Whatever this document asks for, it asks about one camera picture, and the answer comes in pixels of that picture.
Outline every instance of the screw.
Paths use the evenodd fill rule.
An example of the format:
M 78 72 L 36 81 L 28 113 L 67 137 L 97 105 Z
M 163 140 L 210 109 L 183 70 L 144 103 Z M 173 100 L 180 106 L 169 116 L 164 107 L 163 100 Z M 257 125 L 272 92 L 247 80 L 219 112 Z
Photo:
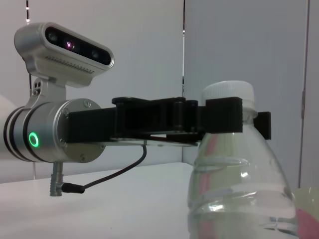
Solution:
M 60 146 L 65 148 L 68 144 L 63 139 L 60 139 Z
M 33 95 L 33 96 L 38 96 L 38 95 L 39 95 L 39 91 L 33 90 L 33 91 L 32 91 L 32 95 Z
M 85 162 L 85 156 L 84 156 L 84 154 L 81 154 L 80 155 L 80 161 L 83 163 L 83 162 Z
M 84 100 L 83 104 L 86 108 L 89 108 L 91 106 L 91 102 L 89 100 Z
M 69 116 L 69 113 L 70 111 L 68 109 L 63 109 L 62 110 L 62 114 L 65 116 L 65 117 L 68 117 Z

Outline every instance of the clear plastic bottle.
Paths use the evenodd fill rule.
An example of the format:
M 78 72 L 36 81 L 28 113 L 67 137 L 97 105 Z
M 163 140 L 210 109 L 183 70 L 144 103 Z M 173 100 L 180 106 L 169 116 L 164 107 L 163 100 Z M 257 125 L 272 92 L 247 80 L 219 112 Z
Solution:
M 297 239 L 292 194 L 275 155 L 255 129 L 247 82 L 213 84 L 202 100 L 243 99 L 243 132 L 206 134 L 188 192 L 191 239 Z

